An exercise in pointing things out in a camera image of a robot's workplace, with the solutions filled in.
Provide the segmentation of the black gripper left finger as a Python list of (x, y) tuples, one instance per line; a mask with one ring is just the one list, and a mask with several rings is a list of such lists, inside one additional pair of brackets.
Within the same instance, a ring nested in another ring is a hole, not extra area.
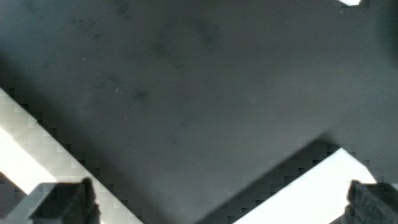
[(91, 179), (41, 183), (11, 210), (4, 224), (100, 224)]

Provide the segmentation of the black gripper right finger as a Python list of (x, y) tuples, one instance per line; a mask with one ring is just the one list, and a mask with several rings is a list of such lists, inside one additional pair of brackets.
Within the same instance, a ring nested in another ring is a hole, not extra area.
[(342, 224), (398, 224), (398, 189), (390, 183), (352, 181)]

